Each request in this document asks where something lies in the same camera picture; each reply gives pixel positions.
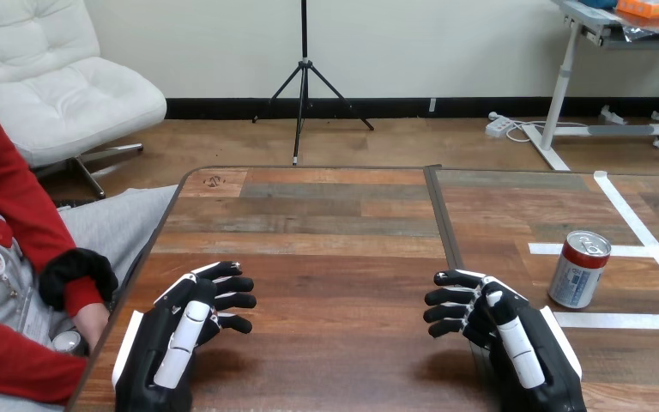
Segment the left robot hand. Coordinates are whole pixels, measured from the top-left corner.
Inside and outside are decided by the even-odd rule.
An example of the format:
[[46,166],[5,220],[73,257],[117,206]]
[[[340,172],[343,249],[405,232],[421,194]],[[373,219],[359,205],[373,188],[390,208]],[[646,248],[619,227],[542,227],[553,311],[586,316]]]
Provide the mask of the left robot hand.
[[253,288],[240,263],[220,261],[179,277],[150,310],[134,311],[112,371],[115,409],[191,410],[196,350],[224,329],[251,332],[251,322],[230,311],[255,307]]

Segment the person's hand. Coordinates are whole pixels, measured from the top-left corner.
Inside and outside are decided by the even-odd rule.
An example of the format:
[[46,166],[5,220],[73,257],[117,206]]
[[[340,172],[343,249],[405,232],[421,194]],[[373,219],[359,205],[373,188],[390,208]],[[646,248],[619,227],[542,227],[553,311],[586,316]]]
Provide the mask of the person's hand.
[[103,303],[85,305],[72,318],[77,331],[85,339],[89,352],[93,352],[108,324],[110,312]]

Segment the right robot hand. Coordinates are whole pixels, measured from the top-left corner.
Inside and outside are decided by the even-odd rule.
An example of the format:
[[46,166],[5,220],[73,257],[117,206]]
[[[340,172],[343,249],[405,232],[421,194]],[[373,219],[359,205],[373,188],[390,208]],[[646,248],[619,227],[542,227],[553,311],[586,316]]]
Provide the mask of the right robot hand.
[[582,368],[547,306],[469,270],[433,277],[423,318],[434,337],[459,333],[488,353],[504,411],[585,411]]

